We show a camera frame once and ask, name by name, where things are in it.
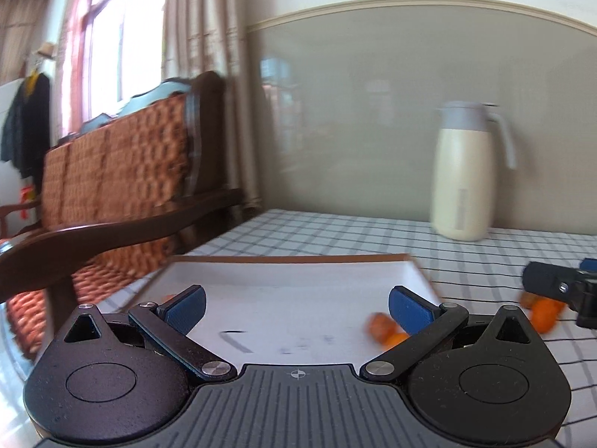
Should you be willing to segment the orange tangerine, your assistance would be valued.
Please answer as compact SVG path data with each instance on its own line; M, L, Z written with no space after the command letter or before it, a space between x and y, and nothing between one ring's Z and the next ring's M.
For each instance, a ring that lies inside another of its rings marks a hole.
M405 332L396 332L392 335L389 335L388 338L385 339L384 348L386 350L393 349L395 346L400 345L402 342L406 341L410 338L410 335Z
M566 305L551 298L539 298L531 307L530 322L540 335L550 332Z

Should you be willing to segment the checkered white tablecloth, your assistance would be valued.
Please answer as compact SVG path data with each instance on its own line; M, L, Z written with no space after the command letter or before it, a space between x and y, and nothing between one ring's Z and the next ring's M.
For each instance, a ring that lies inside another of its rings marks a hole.
M577 267L596 256L593 235L494 228L479 242L456 242L424 221L350 217L272 209L191 250L193 256L340 256L408 254L440 296L475 314L517 301L530 261ZM596 444L596 334L566 309L546 337L572 389L557 439L565 447Z

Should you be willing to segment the window with red frame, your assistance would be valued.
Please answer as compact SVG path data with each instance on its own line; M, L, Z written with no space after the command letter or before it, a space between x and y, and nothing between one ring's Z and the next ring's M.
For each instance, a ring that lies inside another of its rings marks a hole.
M119 113L162 81L166 0L65 0L51 126L55 138Z

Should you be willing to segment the orange carrot piece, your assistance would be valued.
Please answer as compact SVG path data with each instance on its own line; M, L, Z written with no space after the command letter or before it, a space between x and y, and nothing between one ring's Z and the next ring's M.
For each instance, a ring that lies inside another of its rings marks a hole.
M398 332L398 327L396 322L387 314L376 312L368 318L366 332L375 342L385 344Z

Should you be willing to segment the straw hat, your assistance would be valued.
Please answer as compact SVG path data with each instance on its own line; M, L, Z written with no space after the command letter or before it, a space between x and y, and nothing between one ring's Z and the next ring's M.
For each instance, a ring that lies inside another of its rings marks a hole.
M54 53L56 52L56 45L50 43L49 41L45 41L43 44L35 52L38 56L48 60L54 60L56 56Z

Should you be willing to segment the brown kiwi-like fruit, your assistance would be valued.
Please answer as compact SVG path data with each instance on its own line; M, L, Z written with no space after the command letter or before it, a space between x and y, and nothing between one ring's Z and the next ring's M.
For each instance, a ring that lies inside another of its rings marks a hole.
M532 309L536 301L539 300L539 297L536 294L522 291L519 296L519 304L522 308L525 309Z

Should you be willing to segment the wooden sofa with orange cushions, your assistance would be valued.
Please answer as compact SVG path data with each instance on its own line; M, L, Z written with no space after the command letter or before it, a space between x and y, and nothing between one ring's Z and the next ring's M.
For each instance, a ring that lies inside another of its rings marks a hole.
M99 304L221 233L243 193L226 166L226 82L169 79L51 149L40 220L1 239L1 307L27 360Z

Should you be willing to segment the cream thermos jug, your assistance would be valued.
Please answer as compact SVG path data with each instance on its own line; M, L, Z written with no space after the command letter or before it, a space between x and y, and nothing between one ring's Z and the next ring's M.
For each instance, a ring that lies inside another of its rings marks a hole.
M449 101L440 108L430 208L439 235L456 241L486 238L494 221L498 159L493 131L508 169L517 168L509 121L494 103Z

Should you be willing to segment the black coat on rack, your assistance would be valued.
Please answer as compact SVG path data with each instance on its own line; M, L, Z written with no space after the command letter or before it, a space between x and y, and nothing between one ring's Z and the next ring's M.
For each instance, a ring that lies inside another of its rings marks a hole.
M44 157L51 148L50 97L49 77L33 72L20 84L2 131L1 160L37 184L43 180Z

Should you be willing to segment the white cardboard box tray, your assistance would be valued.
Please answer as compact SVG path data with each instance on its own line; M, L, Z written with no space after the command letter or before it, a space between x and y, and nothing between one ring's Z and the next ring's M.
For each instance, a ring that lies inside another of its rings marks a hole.
M236 368L246 364L363 363L381 354L365 325L388 312L402 285L433 304L440 298L407 255L337 257L178 256L99 304L125 311L157 304L198 284L206 313L188 338Z

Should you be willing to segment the beige curtain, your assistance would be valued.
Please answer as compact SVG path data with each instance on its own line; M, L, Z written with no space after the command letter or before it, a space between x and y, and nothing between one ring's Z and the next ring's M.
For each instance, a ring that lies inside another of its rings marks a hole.
M166 0L162 76L215 71L226 83L228 181L245 193L244 210L260 211L246 24L247 0Z

